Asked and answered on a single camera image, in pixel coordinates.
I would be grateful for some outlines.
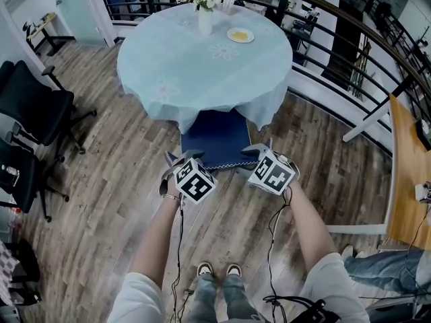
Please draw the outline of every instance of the wooden desk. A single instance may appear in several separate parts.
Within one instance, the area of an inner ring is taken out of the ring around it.
[[[49,13],[49,14],[46,16],[45,21],[44,21],[42,24],[40,24],[40,25],[36,28],[36,30],[35,30],[32,34],[28,35],[28,37],[27,37],[27,39],[28,39],[28,40],[31,40],[31,39],[33,39],[34,37],[36,37],[36,35],[38,35],[40,32],[42,32],[42,33],[43,33],[43,35],[45,36],[46,40],[48,41],[48,43],[52,46],[52,49],[51,49],[51,50],[48,52],[48,54],[47,54],[49,57],[53,56],[57,51],[59,51],[59,50],[60,50],[60,48],[61,48],[63,45],[65,45],[65,42],[59,42],[58,44],[56,44],[56,43],[54,42],[54,40],[51,38],[51,36],[49,36],[48,32],[46,32],[46,30],[45,30],[45,27],[46,27],[49,23],[51,23],[51,22],[52,22],[56,17],[57,17],[57,15],[56,15],[55,13]]]
[[[394,138],[392,209],[387,235],[412,243],[423,220],[427,205],[415,200],[415,185],[431,179],[431,152],[427,152],[416,135],[410,111],[391,95],[391,120]],[[413,244],[431,250],[431,227],[427,219]]]

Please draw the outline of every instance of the plate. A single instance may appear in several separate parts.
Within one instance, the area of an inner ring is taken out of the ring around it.
[[[228,30],[227,36],[229,39],[238,43],[250,43],[255,39],[255,35],[247,29],[232,28]]]

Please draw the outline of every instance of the sneaker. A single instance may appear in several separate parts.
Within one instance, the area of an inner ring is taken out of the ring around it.
[[[213,274],[213,267],[208,262],[202,262],[197,267],[197,276],[200,277],[201,275],[204,275],[204,274],[210,274],[210,275]]]
[[[341,259],[343,262],[347,260],[350,256],[353,256],[353,246],[348,245],[344,248],[343,252],[341,253]]]
[[[235,263],[232,263],[228,267],[228,271],[226,272],[227,275],[238,275],[239,277],[242,276],[241,267],[238,266]]]

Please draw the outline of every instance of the white sleeve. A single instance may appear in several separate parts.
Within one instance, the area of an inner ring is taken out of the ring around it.
[[[342,323],[369,323],[364,306],[352,289],[352,281],[340,254],[326,255],[309,272],[300,296],[323,299],[325,309],[341,318]]]
[[[164,303],[160,288],[147,276],[126,275],[107,323],[163,323]]]

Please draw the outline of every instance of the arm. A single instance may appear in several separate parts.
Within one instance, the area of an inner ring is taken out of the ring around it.
[[[173,177],[169,179],[168,194],[180,197],[180,192],[175,188]],[[179,202],[177,200],[168,197],[163,199],[156,216],[142,238],[130,267],[130,272],[146,275],[159,288],[162,288],[163,284],[169,253],[170,231],[178,207]]]
[[[325,309],[336,313],[343,323],[369,323],[325,223],[299,183],[291,183],[290,188],[290,205],[308,273],[300,297],[313,301],[323,299]]]
[[[168,194],[179,197],[173,177]],[[170,231],[179,202],[164,198],[142,237],[129,272],[108,318],[108,323],[163,323],[162,284],[168,259]]]
[[[337,252],[331,235],[323,223],[322,218],[313,207],[310,200],[302,191],[297,181],[290,184],[292,202],[290,206],[298,231],[299,244],[304,256],[307,272],[324,256]]]

